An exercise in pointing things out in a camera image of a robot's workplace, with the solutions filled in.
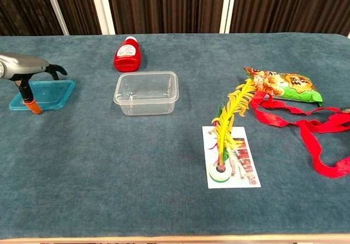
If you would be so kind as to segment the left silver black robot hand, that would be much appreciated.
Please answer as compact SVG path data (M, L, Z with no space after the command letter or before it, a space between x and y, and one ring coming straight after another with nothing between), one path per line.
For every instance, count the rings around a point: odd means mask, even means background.
M42 109L34 99L29 81L33 75L42 72L49 73L53 80L59 79L59 73L67 75L62 66L51 64L45 59L16 53L1 53L1 78L15 83L24 104L34 114L41 114Z

